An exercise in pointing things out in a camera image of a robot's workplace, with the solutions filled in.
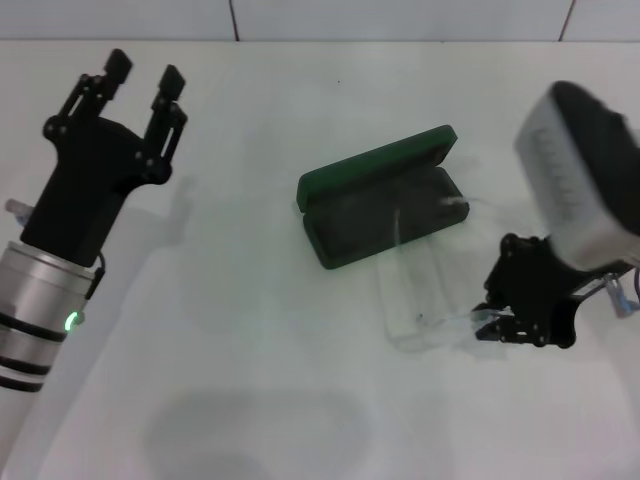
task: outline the white table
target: white table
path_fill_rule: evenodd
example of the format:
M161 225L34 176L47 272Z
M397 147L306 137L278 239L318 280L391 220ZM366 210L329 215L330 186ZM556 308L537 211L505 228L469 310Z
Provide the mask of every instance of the white table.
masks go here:
M533 102L574 80L640 125L640 46L2 42L0 197L37 199L42 125L113 47L135 67L107 116L142 132L175 63L190 122L174 177L118 219L8 478L637 478L638 318L599 294L567 351L402 354L376 259L323 270L292 204L304 172L445 123L465 194L530 204L511 145Z

